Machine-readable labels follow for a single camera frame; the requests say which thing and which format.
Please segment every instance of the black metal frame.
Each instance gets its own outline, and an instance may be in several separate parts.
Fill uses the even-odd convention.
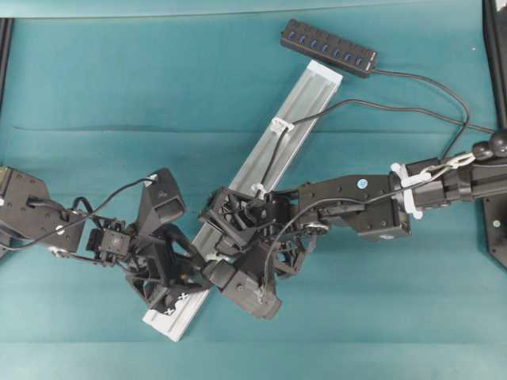
[[[13,23],[12,18],[0,18],[0,111],[2,110],[3,90],[6,83]]]

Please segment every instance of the teal tablecloth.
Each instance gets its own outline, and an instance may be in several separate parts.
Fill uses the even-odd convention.
[[[104,15],[152,6],[169,17],[19,19],[14,27],[3,164],[44,179],[64,204],[78,195],[98,204],[167,166],[189,206],[179,225],[193,236],[208,193],[229,183],[308,62],[279,45],[291,17],[378,50],[381,68],[441,80],[467,99],[475,123],[496,125],[480,1],[266,2],[270,12],[260,12],[253,2],[131,0],[117,13],[110,3]],[[99,2],[83,4],[24,0],[0,10],[101,12]],[[461,117],[427,85],[344,76],[335,100]],[[392,162],[438,155],[455,130],[423,115],[347,106],[318,123],[280,188],[387,173]],[[485,137],[468,132],[457,150]],[[104,214],[133,220],[139,194],[126,192]],[[280,281],[274,321],[254,320],[214,292],[178,344],[141,322],[145,306],[119,270],[57,260],[43,248],[12,254],[0,263],[0,378],[505,378],[507,271],[486,252],[478,204],[428,212],[413,230],[379,244],[334,230],[300,276]]]

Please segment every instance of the black plastic part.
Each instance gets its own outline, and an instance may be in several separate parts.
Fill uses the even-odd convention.
[[[0,111],[2,110],[3,89],[6,83],[7,63],[9,62],[10,37],[13,19],[0,18]]]
[[[12,239],[3,234],[2,232],[0,232],[0,243],[2,243],[3,245],[7,245],[10,247],[10,245],[12,244]],[[3,247],[0,247],[0,260],[4,258],[4,256],[9,252],[8,249],[5,249]]]
[[[0,167],[0,228],[15,239],[35,240],[41,235],[75,222],[82,216],[69,213],[64,219],[61,211],[49,207],[32,207],[29,200],[51,200],[46,184],[38,178],[15,169]],[[53,234],[41,243],[58,250],[76,253],[81,240],[83,223]]]
[[[103,252],[125,258],[128,255],[128,246],[131,237],[119,231],[110,229],[94,229],[86,245],[87,251]]]
[[[287,23],[280,43],[362,78],[375,68],[376,51],[294,19]]]
[[[507,268],[507,197],[490,196],[483,200],[488,251]]]
[[[476,142],[472,147],[472,153],[477,161],[485,161],[493,157],[493,151],[487,141]]]
[[[281,300],[276,296],[274,274],[267,281],[267,289],[261,289],[264,262],[269,251],[266,244],[256,244],[234,264],[221,260],[205,271],[222,295],[257,318],[272,319],[280,309]]]
[[[185,203],[171,172],[164,168],[151,176],[156,176],[156,182],[146,183],[143,187],[139,216],[135,221],[141,236],[151,235],[185,213]]]
[[[493,156],[498,158],[507,157],[507,130],[496,131],[490,137],[490,149]]]
[[[359,181],[366,181],[367,186],[363,189],[359,188]],[[333,198],[352,198],[366,201],[386,194],[391,190],[393,188],[389,176],[339,177],[299,187],[298,207],[302,210],[316,201]],[[327,209],[326,213],[329,214],[329,211],[333,210],[337,203],[342,203],[338,206],[347,205],[346,207],[350,207],[350,212],[346,213],[347,210],[340,210],[338,215],[346,225],[352,227],[363,239],[378,241],[410,236],[410,219],[401,210],[396,199],[386,198],[368,205],[365,209],[363,205],[346,201],[333,201],[327,206],[319,204],[316,208]],[[332,218],[332,215],[326,215],[325,218],[320,218],[320,220],[330,218]],[[305,223],[305,219],[301,218],[299,223]]]

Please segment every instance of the wire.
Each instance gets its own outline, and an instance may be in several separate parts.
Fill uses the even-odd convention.
[[[389,70],[380,70],[380,69],[373,69],[372,72],[375,74],[390,75],[390,76],[394,76],[394,77],[412,78],[412,79],[417,79],[419,81],[427,82],[427,83],[441,89],[442,91],[446,92],[452,98],[454,98],[458,103],[461,104],[461,106],[465,110],[467,117],[466,117],[465,121],[462,123],[462,127],[458,130],[458,133],[456,133],[454,138],[451,140],[451,142],[445,148],[442,157],[446,158],[448,156],[449,152],[451,151],[451,149],[454,147],[454,145],[458,142],[459,138],[463,135],[463,133],[467,129],[468,124],[470,123],[471,113],[470,113],[470,108],[468,107],[468,104],[461,97],[459,97],[457,93],[455,93],[454,91],[449,89],[447,86],[443,85],[440,82],[435,81],[434,79],[425,77],[424,75],[400,73],[398,71],[389,71]]]
[[[477,168],[507,168],[506,164],[472,164]]]
[[[273,164],[275,163],[275,158],[276,158],[276,155],[278,154],[278,150],[280,150],[280,145],[282,143],[282,140],[284,139],[284,137],[287,134],[287,132],[288,132],[288,128],[285,128],[282,131],[282,133],[280,134],[280,137],[278,138],[278,140],[276,141],[275,149],[271,153],[271,158],[269,159],[268,166],[266,167],[266,171],[264,171],[264,175],[262,176],[262,179],[261,179],[261,184],[262,185],[265,184],[265,181],[268,178],[268,174],[271,171],[271,168],[273,167]],[[261,194],[261,191],[257,190],[257,193],[255,194],[255,197],[256,198],[259,197],[260,194]]]
[[[78,198],[74,199],[74,202],[72,203],[71,210],[76,211],[78,209],[79,203],[82,203],[85,206],[86,212],[88,212],[88,214],[93,212],[93,208],[92,208],[91,203],[84,196],[79,196]],[[101,225],[101,222],[99,221],[98,218],[92,218],[92,220],[98,229],[100,229],[100,230],[104,229],[104,227]]]
[[[69,211],[62,206],[60,203],[55,202],[51,199],[29,199],[27,202],[28,206],[30,207],[47,207],[51,208],[52,210],[57,210],[60,212],[61,215],[69,215]]]
[[[451,124],[463,125],[463,121],[453,119],[451,117],[442,115],[441,113],[431,111],[431,110],[429,110],[427,108],[420,108],[420,107],[393,107],[393,106],[390,106],[390,105],[375,103],[373,101],[363,101],[361,99],[345,99],[344,101],[339,101],[339,102],[337,102],[337,103],[329,106],[328,108],[326,108],[325,110],[323,110],[323,111],[321,111],[319,113],[315,113],[314,115],[307,116],[307,117],[304,117],[302,119],[299,119],[299,120],[293,122],[292,124],[297,125],[297,124],[301,124],[301,123],[304,123],[304,122],[309,121],[309,120],[317,119],[318,117],[324,116],[325,114],[333,111],[334,109],[336,109],[336,108],[338,108],[338,107],[340,107],[342,105],[364,105],[366,107],[382,109],[383,111],[390,111],[390,112],[417,112],[417,113],[422,113],[422,114],[425,114],[425,115],[433,116],[433,117],[435,117],[437,119],[440,119],[440,120],[443,120],[443,121],[447,121],[448,123],[451,123]],[[484,132],[484,133],[488,133],[488,134],[493,134],[495,132],[495,130],[493,128],[482,127],[480,125],[476,125],[476,124],[472,124],[472,123],[469,123],[468,127],[470,129],[474,129],[476,131]]]
[[[126,184],[124,186],[122,186],[121,188],[118,188],[116,191],[112,192],[106,199],[104,202],[101,203],[101,205],[99,207],[97,207],[95,210],[93,210],[92,212],[86,214],[85,216],[83,216],[82,218],[72,222],[72,223],[69,223],[65,226],[61,226],[60,228],[57,228],[56,230],[50,232],[50,233],[47,233],[45,235],[42,235],[41,237],[38,237],[37,239],[29,242],[28,244],[25,244],[25,245],[21,245],[21,246],[18,246],[18,247],[9,247],[8,245],[5,245],[3,243],[0,243],[0,248],[4,248],[4,249],[7,249],[9,251],[21,251],[23,249],[27,249],[27,248],[30,248],[32,246],[34,246],[35,244],[43,241],[44,239],[46,238],[49,238],[50,236],[54,235],[54,234],[57,234],[58,232],[60,231],[64,231],[65,229],[67,228],[71,228],[71,227],[74,227],[74,226],[77,226],[78,224],[81,224],[81,223],[84,223],[87,219],[91,218],[92,216],[94,216],[96,213],[98,213],[100,210],[102,210],[104,207],[106,207],[108,205],[109,202],[111,202],[111,200],[117,196],[118,194],[120,194],[123,190],[126,190],[128,188],[131,188],[133,186],[136,186],[137,184],[141,183],[141,182],[144,182],[144,181],[150,181],[150,182],[156,182],[156,180],[152,180],[150,178],[140,178],[138,180],[135,180],[134,182],[131,182],[130,184]]]

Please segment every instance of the white cable tie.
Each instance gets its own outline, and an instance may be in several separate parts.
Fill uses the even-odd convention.
[[[408,172],[406,171],[406,166],[400,165],[397,162],[391,165],[391,170],[398,175],[399,179],[401,180],[401,185],[403,188],[407,188],[409,186],[412,186],[413,184],[420,184],[422,182],[431,179],[430,173],[419,173],[414,176],[409,176]],[[407,214],[412,214],[412,216],[416,219],[421,219],[423,214],[422,211],[419,211],[415,207],[414,193],[412,192],[412,189],[405,190],[403,191],[402,194],[405,212]]]
[[[264,198],[264,195],[267,193],[265,187],[263,184],[253,184],[251,189],[257,193],[257,192],[261,192],[261,198]]]
[[[277,135],[281,135],[285,129],[288,129],[289,132],[294,129],[294,124],[289,123],[280,117],[273,117],[271,120],[271,131],[275,132]]]
[[[445,163],[445,165],[449,166],[451,169],[456,170],[462,166],[470,165],[473,161],[475,161],[475,156],[473,153],[463,153],[451,158]]]
[[[156,181],[158,179],[158,176],[157,176],[157,174],[151,174],[147,178],[150,178],[151,180]],[[153,184],[153,182],[150,181],[150,180],[145,180],[144,181],[144,186],[146,186],[146,187],[150,186],[151,184]]]

